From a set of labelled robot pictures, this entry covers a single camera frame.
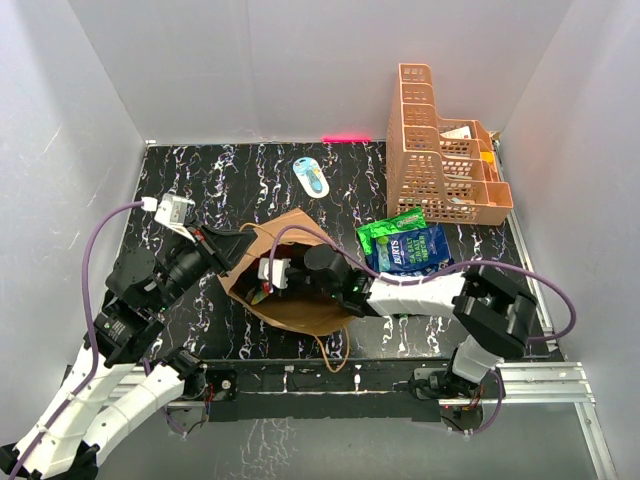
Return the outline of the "brown paper bag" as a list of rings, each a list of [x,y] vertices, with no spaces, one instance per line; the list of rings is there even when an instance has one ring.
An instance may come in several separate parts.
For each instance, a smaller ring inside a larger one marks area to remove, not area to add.
[[[247,298],[252,288],[262,291],[267,284],[258,277],[261,264],[267,264],[269,254],[280,260],[300,260],[312,247],[321,245],[318,238],[324,231],[303,210],[295,208],[263,224],[246,223],[243,233],[255,233],[257,238],[249,246],[239,263],[226,275],[218,277],[225,293],[264,323],[278,329],[311,336],[319,345],[327,369],[337,373],[344,368],[351,349],[347,325],[354,319],[331,297],[304,287],[300,293],[280,296],[271,293],[259,303]],[[342,362],[330,363],[322,338],[336,332],[344,333],[345,347]]]

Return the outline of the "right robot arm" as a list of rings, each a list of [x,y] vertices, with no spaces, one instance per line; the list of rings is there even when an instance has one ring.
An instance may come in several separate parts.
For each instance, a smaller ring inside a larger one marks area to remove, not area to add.
[[[417,399],[473,398],[486,374],[526,352],[537,299],[493,267],[474,264],[461,273],[397,277],[350,266],[328,245],[284,260],[277,289],[292,295],[310,291],[334,301],[355,317],[400,315],[453,318],[467,338],[446,368],[414,374],[407,389]]]

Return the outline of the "green Chuba cassava chips bag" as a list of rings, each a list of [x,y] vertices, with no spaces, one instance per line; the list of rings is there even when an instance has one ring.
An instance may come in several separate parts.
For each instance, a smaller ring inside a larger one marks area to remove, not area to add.
[[[378,220],[356,229],[365,259],[371,262],[374,255],[374,240],[386,235],[426,228],[427,221],[420,207],[415,207],[397,216]]]

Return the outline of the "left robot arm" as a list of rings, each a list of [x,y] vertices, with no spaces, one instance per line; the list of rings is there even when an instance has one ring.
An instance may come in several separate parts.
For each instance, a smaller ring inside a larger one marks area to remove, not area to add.
[[[201,361],[179,347],[121,398],[107,402],[163,330],[163,312],[207,274],[230,272],[257,238],[252,230],[211,230],[199,222],[184,231],[173,234],[162,258],[143,247],[118,256],[70,373],[29,433],[1,449],[1,469],[10,478],[93,479],[156,411],[204,392]]]

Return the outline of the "blue Burts chips bag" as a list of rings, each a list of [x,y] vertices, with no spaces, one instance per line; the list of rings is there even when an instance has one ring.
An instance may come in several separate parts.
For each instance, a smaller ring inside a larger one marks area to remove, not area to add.
[[[440,225],[373,238],[366,261],[378,273],[397,276],[428,276],[454,263]]]

